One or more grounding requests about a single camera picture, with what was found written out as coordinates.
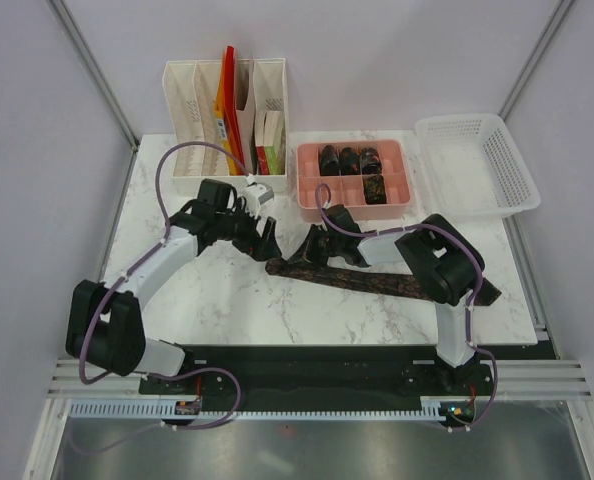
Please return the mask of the dark paisley necktie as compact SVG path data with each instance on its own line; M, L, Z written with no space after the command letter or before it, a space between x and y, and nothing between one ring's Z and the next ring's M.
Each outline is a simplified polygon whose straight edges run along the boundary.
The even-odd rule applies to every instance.
M271 276L300 280L342 290L440 303L439 297L431 294L430 290L423 287L412 274L372 273L337 268L329 266L326 262L311 262L306 258L272 259L266 262L265 271Z

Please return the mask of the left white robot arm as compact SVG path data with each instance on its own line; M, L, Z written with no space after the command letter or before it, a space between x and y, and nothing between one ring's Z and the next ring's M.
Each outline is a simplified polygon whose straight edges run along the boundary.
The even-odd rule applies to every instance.
M147 338L142 311L179 269L217 241L257 262L280 257L276 221L261 216L273 197L270 186L256 181L242 191L222 181L202 181L196 197L165 218L163 238L126 272L75 287L66 352L81 366L92 364L105 374L154 374L173 392L188 392L196 382L195 367L184 361L182 347Z

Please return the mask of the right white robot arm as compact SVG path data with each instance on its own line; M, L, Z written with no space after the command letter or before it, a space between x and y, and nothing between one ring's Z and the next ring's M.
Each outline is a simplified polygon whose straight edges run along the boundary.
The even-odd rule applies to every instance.
M321 211L287 260L270 262L269 274L339 289L431 301L438 329L435 381L444 392L460 392L471 381L467 364L476 355L472 313L484 287L485 263L443 216L384 231L363 232L349 210Z

